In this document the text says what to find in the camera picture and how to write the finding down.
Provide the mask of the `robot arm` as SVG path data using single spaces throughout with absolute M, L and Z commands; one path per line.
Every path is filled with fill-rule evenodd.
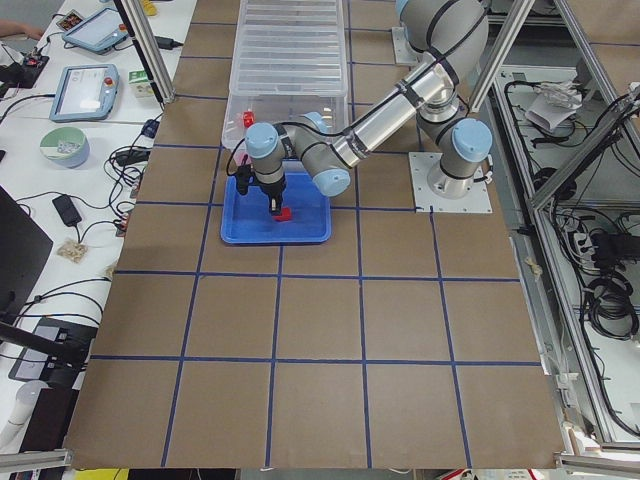
M 447 0 L 398 0 L 396 14 L 410 48 L 422 53 L 431 45 L 439 20 L 451 4 Z
M 240 194 L 257 186 L 268 198 L 270 214 L 280 214 L 283 163 L 298 159 L 322 195 L 337 196 L 349 187 L 351 169 L 410 119 L 441 151 L 428 176 L 429 188 L 444 198 L 466 194 L 493 138 L 483 122 L 460 110 L 457 87 L 486 45 L 488 9 L 474 0 L 399 1 L 396 12 L 421 63 L 339 133 L 324 132 L 315 112 L 297 121 L 250 126 L 244 137 L 248 157 L 234 174 Z

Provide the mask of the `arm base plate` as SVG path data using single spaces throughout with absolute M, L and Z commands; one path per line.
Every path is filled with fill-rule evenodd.
M 488 182 L 479 163 L 466 179 L 449 177 L 441 169 L 442 154 L 408 154 L 415 210 L 421 213 L 491 214 Z
M 423 60 L 423 54 L 415 50 L 409 41 L 410 35 L 419 29 L 396 26 L 391 29 L 395 63 L 400 66 L 414 67 Z

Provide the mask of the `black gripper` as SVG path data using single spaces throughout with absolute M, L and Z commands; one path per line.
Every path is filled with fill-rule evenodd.
M 265 183 L 260 181 L 259 187 L 261 191 L 269 199 L 269 213 L 271 216 L 282 214 L 283 193 L 286 189 L 286 178 L 281 177 L 273 183 Z

